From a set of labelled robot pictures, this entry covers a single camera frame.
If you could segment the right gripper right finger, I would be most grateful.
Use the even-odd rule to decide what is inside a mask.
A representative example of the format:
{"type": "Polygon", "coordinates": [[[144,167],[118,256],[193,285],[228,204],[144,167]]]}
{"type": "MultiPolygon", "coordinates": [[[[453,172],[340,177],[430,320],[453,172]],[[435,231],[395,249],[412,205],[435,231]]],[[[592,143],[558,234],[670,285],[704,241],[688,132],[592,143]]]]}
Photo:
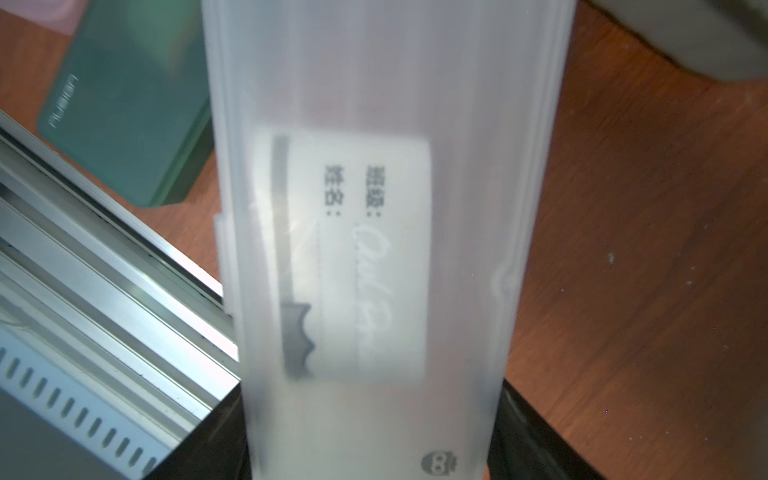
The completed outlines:
{"type": "Polygon", "coordinates": [[[604,479],[507,381],[500,394],[487,467],[492,480],[604,479]]]}

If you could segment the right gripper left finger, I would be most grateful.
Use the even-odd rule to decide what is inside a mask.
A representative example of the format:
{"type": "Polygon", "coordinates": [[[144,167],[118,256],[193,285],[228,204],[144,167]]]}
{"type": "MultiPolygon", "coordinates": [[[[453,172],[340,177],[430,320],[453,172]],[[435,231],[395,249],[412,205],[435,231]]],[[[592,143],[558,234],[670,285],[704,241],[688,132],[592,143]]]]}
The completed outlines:
{"type": "Polygon", "coordinates": [[[252,478],[241,392],[230,392],[158,466],[148,480],[252,478]]]}

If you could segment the clear pencil case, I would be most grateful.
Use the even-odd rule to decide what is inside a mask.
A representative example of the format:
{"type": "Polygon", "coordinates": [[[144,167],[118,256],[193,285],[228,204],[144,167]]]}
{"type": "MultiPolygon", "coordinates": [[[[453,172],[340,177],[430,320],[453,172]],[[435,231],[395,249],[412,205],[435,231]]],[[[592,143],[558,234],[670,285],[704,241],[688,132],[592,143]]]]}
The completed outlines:
{"type": "Polygon", "coordinates": [[[571,1],[206,1],[257,479],[480,479],[571,1]]]}

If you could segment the dark green case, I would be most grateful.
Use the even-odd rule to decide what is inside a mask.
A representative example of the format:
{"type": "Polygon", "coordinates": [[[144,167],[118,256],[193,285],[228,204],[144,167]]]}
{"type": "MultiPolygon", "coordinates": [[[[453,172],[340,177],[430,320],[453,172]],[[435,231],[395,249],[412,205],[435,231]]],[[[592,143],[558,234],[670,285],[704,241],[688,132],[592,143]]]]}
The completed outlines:
{"type": "Polygon", "coordinates": [[[37,130],[134,206],[182,202],[214,146],[200,2],[90,2],[37,130]]]}

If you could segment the pink pencil case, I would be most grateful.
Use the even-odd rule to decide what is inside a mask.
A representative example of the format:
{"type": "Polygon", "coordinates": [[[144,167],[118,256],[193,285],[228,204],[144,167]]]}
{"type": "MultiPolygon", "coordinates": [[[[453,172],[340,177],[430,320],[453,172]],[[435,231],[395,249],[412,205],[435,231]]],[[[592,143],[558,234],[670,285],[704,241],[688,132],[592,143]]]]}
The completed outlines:
{"type": "Polygon", "coordinates": [[[1,9],[49,31],[71,36],[88,3],[88,0],[1,0],[1,9]]]}

